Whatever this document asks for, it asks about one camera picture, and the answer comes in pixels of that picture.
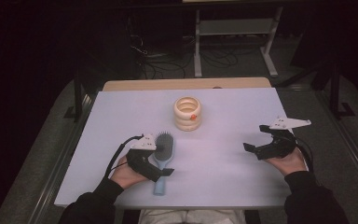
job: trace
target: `table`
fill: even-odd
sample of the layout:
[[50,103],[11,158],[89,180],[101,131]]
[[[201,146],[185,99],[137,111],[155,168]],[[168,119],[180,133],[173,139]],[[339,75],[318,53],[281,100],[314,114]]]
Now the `table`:
[[[203,104],[203,122],[196,131],[182,132],[167,121],[172,106],[155,102],[170,102],[188,93]],[[213,106],[216,99],[224,106]],[[268,103],[257,102],[259,99]],[[230,109],[241,101],[249,107]],[[223,114],[223,119],[216,113]],[[244,119],[230,119],[239,114]],[[97,96],[55,204],[66,206],[80,194],[93,191],[117,147],[127,138],[168,131],[175,138],[175,156],[169,164],[175,172],[166,179],[166,195],[154,196],[154,183],[144,182],[123,192],[117,198],[118,208],[282,206],[290,193],[282,175],[242,147],[242,142],[270,143],[270,135],[258,131],[258,125],[269,124],[276,116],[284,116],[284,110],[275,89],[263,77],[107,82]]]

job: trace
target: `dark background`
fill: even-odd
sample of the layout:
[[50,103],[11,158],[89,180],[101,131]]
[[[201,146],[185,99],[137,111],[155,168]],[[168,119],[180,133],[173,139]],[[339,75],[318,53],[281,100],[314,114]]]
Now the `dark background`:
[[[128,15],[57,8],[49,0],[0,1],[0,205],[55,99],[76,72],[88,93],[109,79],[140,76],[139,55],[126,30]],[[177,26],[166,31],[165,40],[175,42],[177,27],[183,29],[180,35],[192,25],[181,13],[170,15]],[[154,13],[143,16],[159,20]],[[160,41],[144,29],[150,42]],[[278,33],[304,34],[294,65],[307,68],[333,52],[342,75],[358,88],[358,4],[286,7]]]

